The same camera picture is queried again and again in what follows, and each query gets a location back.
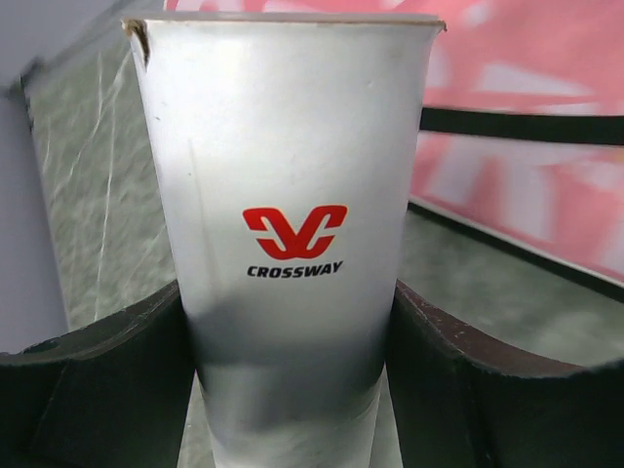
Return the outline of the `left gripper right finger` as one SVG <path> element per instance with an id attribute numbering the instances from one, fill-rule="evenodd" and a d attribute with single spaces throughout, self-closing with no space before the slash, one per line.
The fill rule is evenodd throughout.
<path id="1" fill-rule="evenodd" d="M 529 353 L 396 288 L 387 374 L 407 467 L 619 467 L 623 365 Z"/>

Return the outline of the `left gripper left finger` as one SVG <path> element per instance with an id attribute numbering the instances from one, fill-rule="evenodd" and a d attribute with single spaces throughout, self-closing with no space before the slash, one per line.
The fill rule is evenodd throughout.
<path id="1" fill-rule="evenodd" d="M 175 467 L 193 375 L 178 285 L 1 356 L 4 467 Z"/>

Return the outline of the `white shuttlecock tube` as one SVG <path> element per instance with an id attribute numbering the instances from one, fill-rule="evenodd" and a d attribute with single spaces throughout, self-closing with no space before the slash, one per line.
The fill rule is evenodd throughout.
<path id="1" fill-rule="evenodd" d="M 429 15 L 122 21 L 219 467 L 366 467 Z"/>

